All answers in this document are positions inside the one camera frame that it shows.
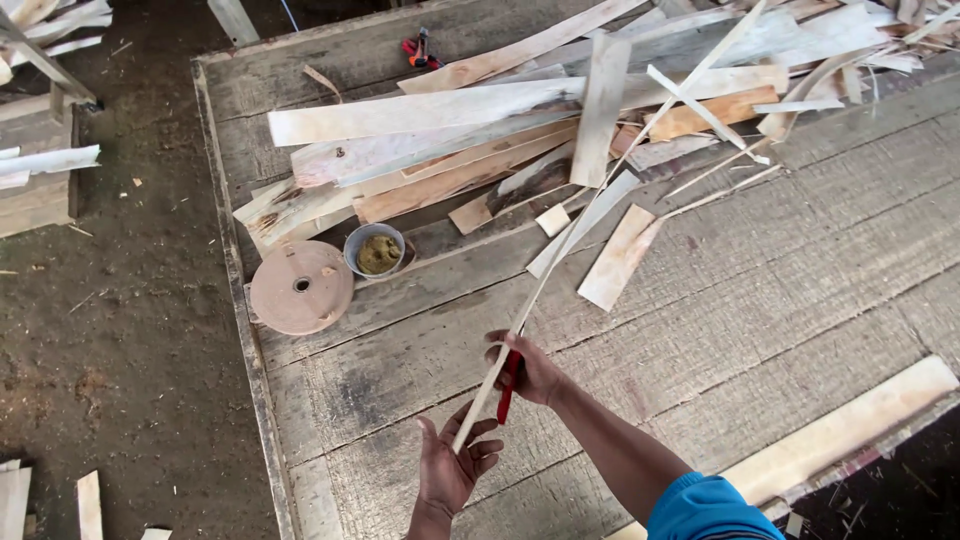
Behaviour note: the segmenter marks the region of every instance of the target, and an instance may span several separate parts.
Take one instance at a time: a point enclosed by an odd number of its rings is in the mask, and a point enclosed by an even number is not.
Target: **blue shirt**
[[[728,481],[687,473],[675,479],[647,523],[650,540],[784,540]]]

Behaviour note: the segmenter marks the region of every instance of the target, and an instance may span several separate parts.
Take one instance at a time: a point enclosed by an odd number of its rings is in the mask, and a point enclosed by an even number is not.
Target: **dirt floor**
[[[80,177],[77,225],[93,236],[47,227],[0,240],[0,269],[19,273],[0,276],[0,457],[34,466],[39,538],[79,536],[74,482],[94,469],[107,538],[150,525],[273,538],[189,72],[191,57],[229,41],[201,0],[114,4],[104,43],[62,58],[107,106],[81,116],[82,144],[102,148],[103,166]],[[262,37],[293,30],[279,2],[244,4]],[[302,28],[388,3],[343,4],[290,2]],[[26,68],[2,89],[45,86]],[[850,538],[956,538],[958,431],[954,411],[880,473],[798,511],[825,540],[843,538],[835,509],[847,497],[851,516],[868,503]]]

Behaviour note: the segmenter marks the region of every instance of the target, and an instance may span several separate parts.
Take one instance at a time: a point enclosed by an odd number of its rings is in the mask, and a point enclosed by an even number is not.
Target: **red box cutter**
[[[523,329],[520,329],[520,335],[523,335]],[[507,423],[507,411],[510,410],[510,399],[514,395],[514,385],[516,384],[516,374],[523,368],[523,355],[513,349],[507,353],[507,361],[503,365],[503,370],[510,374],[510,384],[503,387],[503,393],[500,395],[500,403],[496,406],[496,421],[503,426]]]

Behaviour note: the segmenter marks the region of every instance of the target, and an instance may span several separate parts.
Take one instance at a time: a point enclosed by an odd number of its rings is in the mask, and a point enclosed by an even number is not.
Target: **hand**
[[[470,400],[460,407],[446,421],[439,435],[429,418],[417,417],[423,433],[418,504],[425,503],[440,509],[450,518],[464,509],[477,479],[496,465],[500,457],[497,452],[503,450],[503,441],[499,439],[480,441],[470,446],[474,439],[496,428],[496,419],[488,418],[475,423],[460,453],[453,453],[450,445],[472,403],[473,400]]]
[[[511,331],[495,330],[487,333],[485,338],[494,343],[506,343],[507,347],[523,355],[524,366],[522,370],[516,372],[514,391],[528,402],[550,406],[550,399],[554,397],[557,388],[567,381],[567,378],[564,372],[546,357],[546,353],[534,345],[533,341]],[[490,365],[496,363],[500,348],[500,345],[494,345],[487,350],[487,363]],[[500,372],[493,386],[502,391],[507,384],[510,384],[510,374]]]

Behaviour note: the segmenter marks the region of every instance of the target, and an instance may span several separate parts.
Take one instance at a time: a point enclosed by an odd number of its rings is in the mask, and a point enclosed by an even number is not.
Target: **wooden workbench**
[[[359,283],[333,327],[291,337],[252,323],[244,285],[259,256],[230,214],[251,189],[287,178],[296,149],[274,147],[265,113],[333,103],[304,64],[359,99],[411,75],[398,44],[420,26],[452,61],[595,3],[434,0],[194,60],[281,538],[402,536],[418,486],[414,415],[442,422],[472,396],[486,371],[483,332],[509,325],[535,282],[523,266],[547,239],[533,206],[468,236],[442,211],[415,212],[394,224],[417,239],[418,263]],[[528,335],[601,402],[707,473],[930,352],[956,368],[958,67],[960,55],[944,54],[910,78],[878,76],[878,104],[810,114],[775,147],[789,173],[668,223],[608,314],[575,289],[630,203],[661,213],[757,169],[717,173],[669,205],[654,203],[671,177],[730,149],[644,171],[641,189],[551,277]],[[348,228],[324,238],[342,242]],[[507,449],[455,536],[593,539],[629,521],[548,410],[515,402],[497,436]]]

